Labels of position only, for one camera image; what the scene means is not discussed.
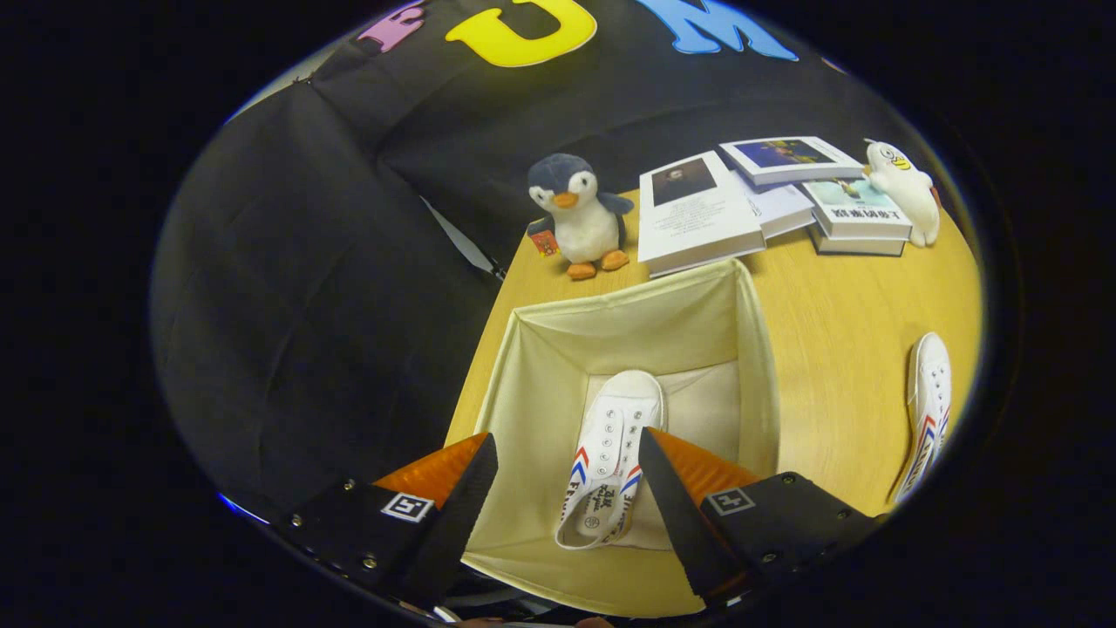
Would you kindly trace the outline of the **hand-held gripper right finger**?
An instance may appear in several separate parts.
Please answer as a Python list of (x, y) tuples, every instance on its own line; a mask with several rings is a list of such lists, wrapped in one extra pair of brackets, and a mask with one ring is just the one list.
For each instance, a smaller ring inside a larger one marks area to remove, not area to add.
[(706, 603), (785, 587), (881, 528), (881, 516), (786, 470), (761, 479), (663, 429), (639, 465), (693, 592)]

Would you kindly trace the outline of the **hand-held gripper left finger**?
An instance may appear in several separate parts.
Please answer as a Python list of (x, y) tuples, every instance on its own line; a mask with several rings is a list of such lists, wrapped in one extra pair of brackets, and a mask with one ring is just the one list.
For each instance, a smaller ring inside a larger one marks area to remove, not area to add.
[(383, 599), (443, 603), (493, 485), (493, 434), (477, 433), (377, 481), (343, 479), (279, 520), (315, 564)]

